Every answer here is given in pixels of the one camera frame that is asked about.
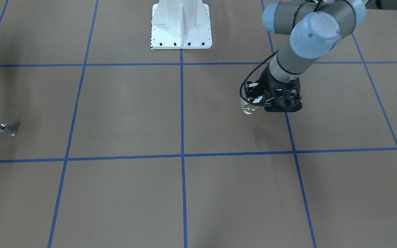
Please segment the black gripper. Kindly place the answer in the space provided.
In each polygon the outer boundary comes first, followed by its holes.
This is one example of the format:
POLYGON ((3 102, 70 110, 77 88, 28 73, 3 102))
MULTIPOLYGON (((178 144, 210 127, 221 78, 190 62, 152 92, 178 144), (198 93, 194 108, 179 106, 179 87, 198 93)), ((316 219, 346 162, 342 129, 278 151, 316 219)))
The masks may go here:
POLYGON ((289 104, 289 83, 290 81, 277 80, 271 74, 269 66, 266 66, 257 82, 245 83, 245 96, 256 97, 249 99, 251 105, 263 105, 268 99, 274 99, 274 102, 281 104, 289 104))

